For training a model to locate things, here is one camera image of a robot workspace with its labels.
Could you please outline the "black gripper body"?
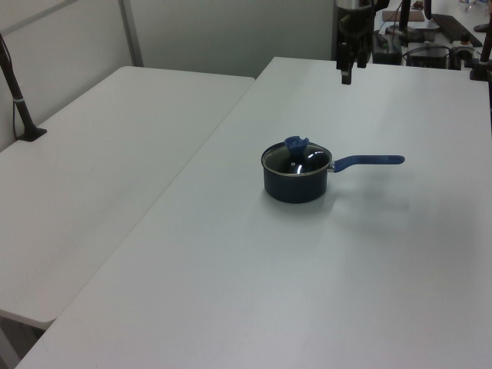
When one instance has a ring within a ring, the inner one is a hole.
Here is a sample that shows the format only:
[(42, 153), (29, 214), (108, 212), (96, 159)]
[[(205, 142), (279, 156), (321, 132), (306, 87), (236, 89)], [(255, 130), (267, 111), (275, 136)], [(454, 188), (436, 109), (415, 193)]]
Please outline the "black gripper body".
[(338, 8), (337, 43), (347, 42), (350, 35), (366, 35), (374, 30), (374, 11), (371, 8), (353, 10)]

